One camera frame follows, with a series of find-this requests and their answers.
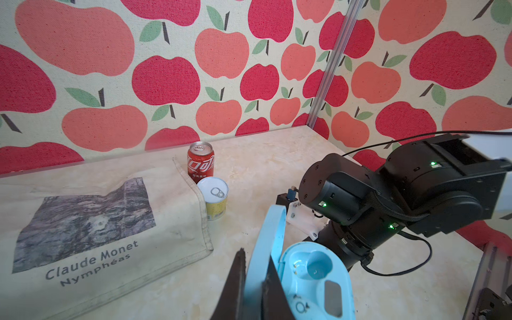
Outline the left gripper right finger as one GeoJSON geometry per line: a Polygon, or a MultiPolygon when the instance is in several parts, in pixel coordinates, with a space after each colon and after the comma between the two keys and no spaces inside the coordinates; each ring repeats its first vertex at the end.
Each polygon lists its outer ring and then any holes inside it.
{"type": "Polygon", "coordinates": [[[262,285],[261,318],[264,320],[295,320],[272,258],[269,260],[267,274],[262,285]]]}

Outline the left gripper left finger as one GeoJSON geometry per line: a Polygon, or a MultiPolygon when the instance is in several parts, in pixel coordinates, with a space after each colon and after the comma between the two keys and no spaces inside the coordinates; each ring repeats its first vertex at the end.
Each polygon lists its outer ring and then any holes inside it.
{"type": "Polygon", "coordinates": [[[210,320],[242,319],[246,279],[246,254],[241,248],[235,255],[227,280],[210,320]]]}

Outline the blue earbud charging case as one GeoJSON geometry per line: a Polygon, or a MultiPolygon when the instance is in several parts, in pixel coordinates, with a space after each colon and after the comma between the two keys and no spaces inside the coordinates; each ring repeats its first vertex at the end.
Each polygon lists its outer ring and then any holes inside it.
{"type": "Polygon", "coordinates": [[[330,249],[310,241],[284,249],[287,210],[271,205],[245,279],[243,319],[261,318],[262,285],[272,258],[295,319],[355,319],[349,273],[330,249]]]}

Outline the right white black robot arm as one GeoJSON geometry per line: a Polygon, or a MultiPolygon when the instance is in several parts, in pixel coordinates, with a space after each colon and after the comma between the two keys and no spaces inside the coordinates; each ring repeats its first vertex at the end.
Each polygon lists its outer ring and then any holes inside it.
{"type": "Polygon", "coordinates": [[[510,215],[511,131],[408,139],[377,171],[331,153],[298,195],[329,221],[317,242],[346,268],[367,267],[395,235],[417,240],[510,215]]]}

